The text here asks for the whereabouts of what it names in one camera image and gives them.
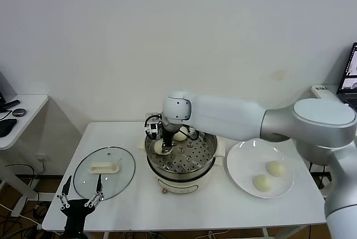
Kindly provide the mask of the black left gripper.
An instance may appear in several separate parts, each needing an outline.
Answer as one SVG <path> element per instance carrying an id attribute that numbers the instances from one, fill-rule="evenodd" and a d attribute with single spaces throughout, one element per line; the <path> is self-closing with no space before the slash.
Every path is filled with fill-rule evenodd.
<path id="1" fill-rule="evenodd" d="M 56 198 L 61 202 L 61 212 L 67 217 L 65 232 L 83 232 L 85 219 L 94 212 L 94 208 L 104 199 L 102 175 L 98 175 L 96 190 L 94 195 L 88 199 L 72 199 L 68 201 L 71 185 L 71 176 L 62 187 L 60 194 Z"/>

